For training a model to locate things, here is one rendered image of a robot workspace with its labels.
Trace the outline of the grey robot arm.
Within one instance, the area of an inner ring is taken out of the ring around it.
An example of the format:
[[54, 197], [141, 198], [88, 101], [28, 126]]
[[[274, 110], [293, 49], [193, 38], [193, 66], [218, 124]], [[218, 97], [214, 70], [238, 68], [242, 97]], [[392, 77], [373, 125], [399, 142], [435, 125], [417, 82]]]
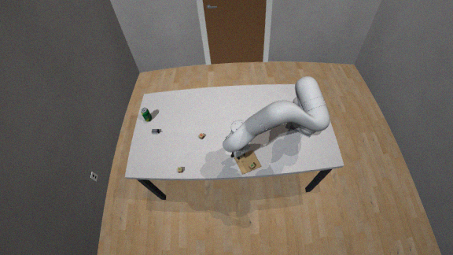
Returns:
[[246, 121], [234, 121], [230, 134], [223, 141], [223, 148], [231, 153], [238, 151], [257, 135], [285, 123], [292, 123], [305, 135], [325, 130], [330, 124], [330, 115], [316, 80], [310, 76], [302, 77], [297, 80], [295, 89], [298, 96], [293, 102], [276, 101]]

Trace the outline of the green and yellow striped drink can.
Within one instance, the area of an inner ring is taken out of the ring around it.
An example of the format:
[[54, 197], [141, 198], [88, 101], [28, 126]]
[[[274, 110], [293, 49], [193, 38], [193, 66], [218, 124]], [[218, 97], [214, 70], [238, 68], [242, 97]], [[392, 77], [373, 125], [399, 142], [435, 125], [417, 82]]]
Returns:
[[141, 110], [141, 114], [143, 115], [145, 121], [149, 122], [152, 119], [152, 116], [147, 108], [143, 108]]

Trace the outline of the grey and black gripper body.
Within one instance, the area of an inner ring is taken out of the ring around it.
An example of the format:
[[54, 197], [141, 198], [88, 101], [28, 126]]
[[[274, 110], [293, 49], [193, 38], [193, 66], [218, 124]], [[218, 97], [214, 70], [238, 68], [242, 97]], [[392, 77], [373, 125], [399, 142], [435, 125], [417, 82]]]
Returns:
[[242, 154], [244, 154], [244, 153], [246, 153], [246, 152], [248, 152], [248, 151], [249, 151], [249, 144], [248, 144], [245, 148], [243, 148], [243, 149], [241, 149], [241, 150], [239, 150], [239, 151], [234, 152], [234, 156], [235, 156], [235, 157], [240, 157]]

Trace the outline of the tan square mat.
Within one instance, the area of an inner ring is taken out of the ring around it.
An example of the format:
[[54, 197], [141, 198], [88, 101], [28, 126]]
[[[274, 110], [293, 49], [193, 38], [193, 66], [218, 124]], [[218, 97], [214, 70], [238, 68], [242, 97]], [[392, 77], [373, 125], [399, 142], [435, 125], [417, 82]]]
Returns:
[[[252, 170], [255, 170], [259, 167], [261, 167], [256, 155], [254, 154], [253, 150], [245, 153], [245, 156], [238, 160], [236, 157], [234, 158], [238, 164], [238, 167], [241, 170], [242, 175], [244, 175], [247, 172], [251, 172]], [[249, 164], [253, 163], [255, 165], [255, 168], [251, 170], [249, 167]]]

